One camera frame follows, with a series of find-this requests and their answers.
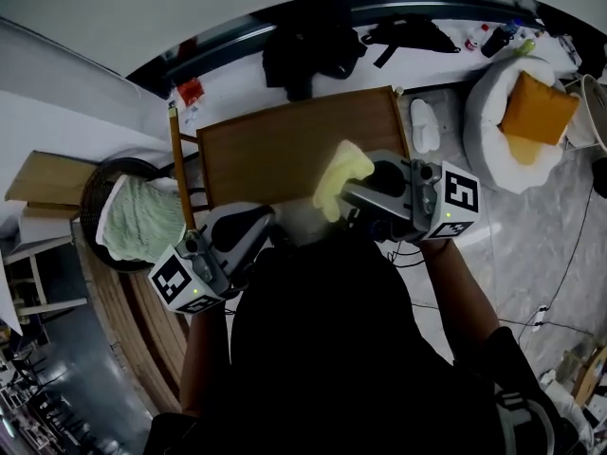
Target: black wicker basket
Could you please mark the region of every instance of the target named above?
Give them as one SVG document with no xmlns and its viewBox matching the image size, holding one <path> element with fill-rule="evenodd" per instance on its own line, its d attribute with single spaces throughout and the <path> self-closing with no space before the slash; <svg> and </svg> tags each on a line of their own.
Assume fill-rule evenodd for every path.
<svg viewBox="0 0 607 455">
<path fill-rule="evenodd" d="M 102 162 L 89 177 L 83 189 L 80 201 L 80 221 L 86 243 L 95 255 L 105 264 L 123 273 L 134 273 L 151 267 L 144 261 L 114 260 L 105 246 L 95 241 L 101 210 L 107 201 L 114 184 L 121 175 L 136 175 L 146 180 L 160 177 L 158 168 L 138 158 L 117 158 Z"/>
</svg>

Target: green towel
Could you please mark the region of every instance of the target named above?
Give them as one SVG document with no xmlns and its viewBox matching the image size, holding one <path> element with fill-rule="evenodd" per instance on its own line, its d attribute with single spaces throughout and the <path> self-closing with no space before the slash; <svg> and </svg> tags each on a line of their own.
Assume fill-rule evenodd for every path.
<svg viewBox="0 0 607 455">
<path fill-rule="evenodd" d="M 107 247 L 115 260 L 155 263 L 168 245 L 179 243 L 184 231 L 176 193 L 123 175 L 101 212 L 97 243 Z"/>
</svg>

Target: orange pillow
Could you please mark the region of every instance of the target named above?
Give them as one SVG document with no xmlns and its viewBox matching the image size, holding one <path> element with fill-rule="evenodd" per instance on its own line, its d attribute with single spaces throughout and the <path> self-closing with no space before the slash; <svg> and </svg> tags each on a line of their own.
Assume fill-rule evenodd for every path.
<svg viewBox="0 0 607 455">
<path fill-rule="evenodd" d="M 516 81 L 500 128 L 506 135 L 557 145 L 579 99 L 522 71 Z"/>
</svg>

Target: wooden floor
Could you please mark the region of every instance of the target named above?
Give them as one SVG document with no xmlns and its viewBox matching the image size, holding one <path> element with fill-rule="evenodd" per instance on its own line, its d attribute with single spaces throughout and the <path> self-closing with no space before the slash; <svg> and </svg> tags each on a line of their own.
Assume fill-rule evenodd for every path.
<svg viewBox="0 0 607 455">
<path fill-rule="evenodd" d="M 103 264 L 74 225 L 89 294 L 118 363 L 153 414 L 179 412 L 179 380 L 188 324 L 167 311 L 147 272 L 118 273 Z"/>
</svg>

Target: person's right arm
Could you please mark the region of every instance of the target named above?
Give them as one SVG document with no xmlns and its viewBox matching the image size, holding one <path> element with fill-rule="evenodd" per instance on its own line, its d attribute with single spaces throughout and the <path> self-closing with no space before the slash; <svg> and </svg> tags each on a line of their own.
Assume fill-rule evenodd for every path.
<svg viewBox="0 0 607 455">
<path fill-rule="evenodd" d="M 420 244 L 453 355 L 476 355 L 500 322 L 452 240 Z"/>
</svg>

